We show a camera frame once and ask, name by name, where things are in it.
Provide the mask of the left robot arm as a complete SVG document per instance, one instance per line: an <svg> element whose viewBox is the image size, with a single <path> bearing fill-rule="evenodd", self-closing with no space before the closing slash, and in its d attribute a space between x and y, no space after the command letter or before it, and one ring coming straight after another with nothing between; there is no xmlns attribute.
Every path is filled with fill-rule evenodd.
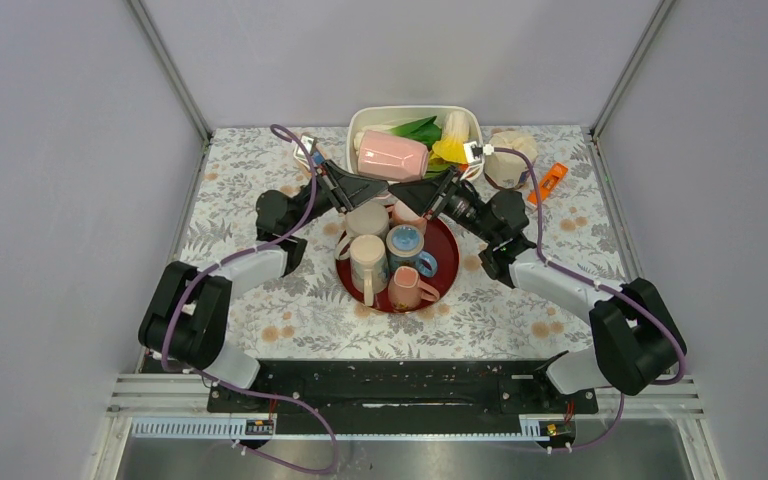
<svg viewBox="0 0 768 480"><path fill-rule="evenodd" d="M259 361L226 340L233 299L296 270L307 247L297 230L331 210L348 213L388 188L385 180L351 174L330 160L308 166L309 183L296 195L268 190L258 197L255 246L204 267L169 263L138 330L139 343L164 367L176 361L232 388L248 411L267 404L271 387L258 376Z"/></svg>

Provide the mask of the blue glazed mug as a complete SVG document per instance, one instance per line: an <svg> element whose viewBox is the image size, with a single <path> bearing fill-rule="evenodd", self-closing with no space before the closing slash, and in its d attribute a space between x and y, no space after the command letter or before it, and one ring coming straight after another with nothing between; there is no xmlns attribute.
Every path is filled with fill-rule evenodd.
<svg viewBox="0 0 768 480"><path fill-rule="evenodd" d="M391 228L385 245L391 274L403 266L411 267L428 278L437 274L438 262L425 250L424 234L417 227L403 224Z"/></svg>

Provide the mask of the pink faceted mug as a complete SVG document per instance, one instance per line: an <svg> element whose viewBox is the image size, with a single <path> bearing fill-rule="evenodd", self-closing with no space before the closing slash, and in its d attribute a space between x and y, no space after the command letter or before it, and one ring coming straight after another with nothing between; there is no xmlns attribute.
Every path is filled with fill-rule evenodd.
<svg viewBox="0 0 768 480"><path fill-rule="evenodd" d="M380 131L363 133L357 151L357 172L388 181L414 181L424 177L429 150L415 140Z"/></svg>

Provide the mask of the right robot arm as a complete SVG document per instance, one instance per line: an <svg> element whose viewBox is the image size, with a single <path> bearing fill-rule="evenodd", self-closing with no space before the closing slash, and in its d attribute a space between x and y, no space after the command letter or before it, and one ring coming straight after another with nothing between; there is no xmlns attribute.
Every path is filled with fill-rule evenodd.
<svg viewBox="0 0 768 480"><path fill-rule="evenodd" d="M574 314L591 328L591 347L561 353L538 369L535 402L557 412L573 394L611 386L636 395L676 366L686 370L687 347L657 288L643 278L621 284L591 278L546 256L524 230L528 209L517 191L483 201L473 185L448 170L434 178L390 185L410 210L429 220L445 215L486 243L480 259L487 275L536 294Z"/></svg>

